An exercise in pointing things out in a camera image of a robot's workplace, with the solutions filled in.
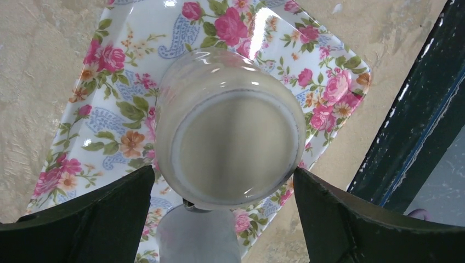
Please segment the light grey mug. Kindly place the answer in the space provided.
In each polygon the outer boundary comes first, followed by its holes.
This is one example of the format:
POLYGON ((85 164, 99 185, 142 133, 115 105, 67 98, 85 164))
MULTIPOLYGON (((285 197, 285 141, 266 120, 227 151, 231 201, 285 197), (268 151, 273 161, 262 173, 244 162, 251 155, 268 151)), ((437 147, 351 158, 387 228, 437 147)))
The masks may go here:
POLYGON ((235 216, 229 210, 192 211, 180 205, 156 229, 159 262, 241 262, 235 216))

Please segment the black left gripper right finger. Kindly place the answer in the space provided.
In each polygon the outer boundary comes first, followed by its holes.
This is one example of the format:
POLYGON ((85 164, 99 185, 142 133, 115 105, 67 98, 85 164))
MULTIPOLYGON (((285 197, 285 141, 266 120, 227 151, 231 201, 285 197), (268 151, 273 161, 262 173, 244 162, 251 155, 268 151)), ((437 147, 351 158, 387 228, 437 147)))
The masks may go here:
POLYGON ((303 168, 293 184, 311 262, 464 262, 464 228, 424 209, 386 210, 303 168))

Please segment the cream white mug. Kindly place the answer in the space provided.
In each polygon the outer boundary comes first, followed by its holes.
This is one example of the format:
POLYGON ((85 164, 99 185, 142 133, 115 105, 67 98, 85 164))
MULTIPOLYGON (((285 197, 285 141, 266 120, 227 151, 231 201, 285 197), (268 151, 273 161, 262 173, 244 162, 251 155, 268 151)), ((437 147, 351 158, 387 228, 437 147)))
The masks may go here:
POLYGON ((252 60, 200 48, 167 69, 156 100, 155 152, 188 207, 235 209, 282 186, 303 155, 300 103, 252 60))

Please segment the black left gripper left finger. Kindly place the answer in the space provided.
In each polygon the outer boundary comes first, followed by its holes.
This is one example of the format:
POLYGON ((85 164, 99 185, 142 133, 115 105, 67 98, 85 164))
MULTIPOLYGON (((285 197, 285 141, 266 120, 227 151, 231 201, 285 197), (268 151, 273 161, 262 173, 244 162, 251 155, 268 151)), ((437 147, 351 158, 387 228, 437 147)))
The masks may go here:
POLYGON ((85 195, 1 224, 1 262, 133 262, 154 181, 147 165, 85 195))

